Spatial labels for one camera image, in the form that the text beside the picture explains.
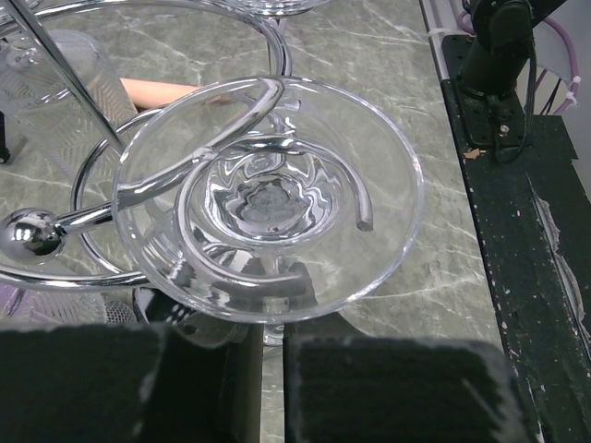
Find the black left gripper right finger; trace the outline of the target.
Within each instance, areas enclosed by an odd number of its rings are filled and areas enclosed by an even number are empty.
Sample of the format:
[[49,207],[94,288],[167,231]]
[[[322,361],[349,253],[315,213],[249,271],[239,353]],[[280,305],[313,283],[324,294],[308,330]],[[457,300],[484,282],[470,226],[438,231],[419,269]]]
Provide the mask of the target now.
[[528,442],[507,359],[482,341],[300,336],[283,351],[288,442]]

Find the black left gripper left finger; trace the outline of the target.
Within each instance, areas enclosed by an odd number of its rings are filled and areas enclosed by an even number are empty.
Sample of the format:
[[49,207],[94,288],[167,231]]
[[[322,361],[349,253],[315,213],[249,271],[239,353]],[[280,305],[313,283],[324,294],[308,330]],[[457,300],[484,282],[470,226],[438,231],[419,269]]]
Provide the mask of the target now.
[[261,330],[1,329],[5,442],[256,442]]

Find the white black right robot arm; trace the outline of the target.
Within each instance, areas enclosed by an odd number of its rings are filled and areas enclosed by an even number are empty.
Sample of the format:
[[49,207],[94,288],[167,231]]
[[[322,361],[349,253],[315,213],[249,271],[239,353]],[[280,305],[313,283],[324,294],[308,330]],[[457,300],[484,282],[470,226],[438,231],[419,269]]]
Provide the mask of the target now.
[[499,131],[493,133],[493,154],[499,164],[514,162],[531,138],[537,81],[534,13],[528,1],[469,1],[475,33],[470,55],[461,74],[464,87],[484,98],[494,123],[499,121],[500,100],[515,92],[517,78],[529,65],[525,95],[524,133],[520,145],[504,154]]

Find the chrome wine glass rack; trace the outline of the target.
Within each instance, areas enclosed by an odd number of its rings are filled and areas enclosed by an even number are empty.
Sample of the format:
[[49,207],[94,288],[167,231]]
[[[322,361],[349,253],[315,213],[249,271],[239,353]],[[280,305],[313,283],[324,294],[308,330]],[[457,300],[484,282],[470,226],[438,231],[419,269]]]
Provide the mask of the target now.
[[327,120],[370,115],[308,78],[218,82],[107,126],[122,145],[112,197],[66,215],[17,211],[1,230],[11,261],[40,264],[70,235],[113,223],[135,269],[90,277],[1,268],[1,280],[70,293],[151,285],[204,314],[290,323],[341,309],[390,272],[378,254],[366,166]]

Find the purple glitter microphone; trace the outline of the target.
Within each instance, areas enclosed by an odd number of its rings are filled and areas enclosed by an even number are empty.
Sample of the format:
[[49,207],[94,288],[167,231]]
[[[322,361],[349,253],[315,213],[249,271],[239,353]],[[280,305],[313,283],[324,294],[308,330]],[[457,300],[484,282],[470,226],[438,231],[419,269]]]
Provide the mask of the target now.
[[132,324],[132,308],[117,300],[105,301],[97,293],[56,293],[1,285],[1,321],[74,324]]

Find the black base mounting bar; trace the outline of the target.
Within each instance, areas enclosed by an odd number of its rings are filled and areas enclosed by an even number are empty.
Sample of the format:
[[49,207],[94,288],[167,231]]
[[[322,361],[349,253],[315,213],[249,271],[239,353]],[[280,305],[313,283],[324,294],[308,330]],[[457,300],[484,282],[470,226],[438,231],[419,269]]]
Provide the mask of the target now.
[[558,116],[521,146],[515,95],[487,100],[460,82],[474,39],[446,36],[441,82],[500,329],[542,442],[590,438],[590,203]]

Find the clear patterned glass tumbler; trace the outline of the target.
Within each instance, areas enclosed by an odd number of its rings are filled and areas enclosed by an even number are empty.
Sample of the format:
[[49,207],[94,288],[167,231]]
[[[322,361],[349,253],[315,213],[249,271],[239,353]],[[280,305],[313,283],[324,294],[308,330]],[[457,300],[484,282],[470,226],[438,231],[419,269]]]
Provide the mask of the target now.
[[[101,45],[77,30],[50,36],[79,80],[114,126],[137,114]],[[77,98],[24,32],[7,37],[1,51],[1,112],[28,140],[74,169],[101,138]]]

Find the beige wooden rolling pin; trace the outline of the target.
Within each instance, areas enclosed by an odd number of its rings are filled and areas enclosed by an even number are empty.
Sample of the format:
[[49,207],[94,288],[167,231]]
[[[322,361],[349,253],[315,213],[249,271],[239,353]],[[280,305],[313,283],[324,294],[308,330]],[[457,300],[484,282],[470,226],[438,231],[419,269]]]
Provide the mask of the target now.
[[165,106],[199,90],[197,86],[120,78],[128,97],[138,111]]

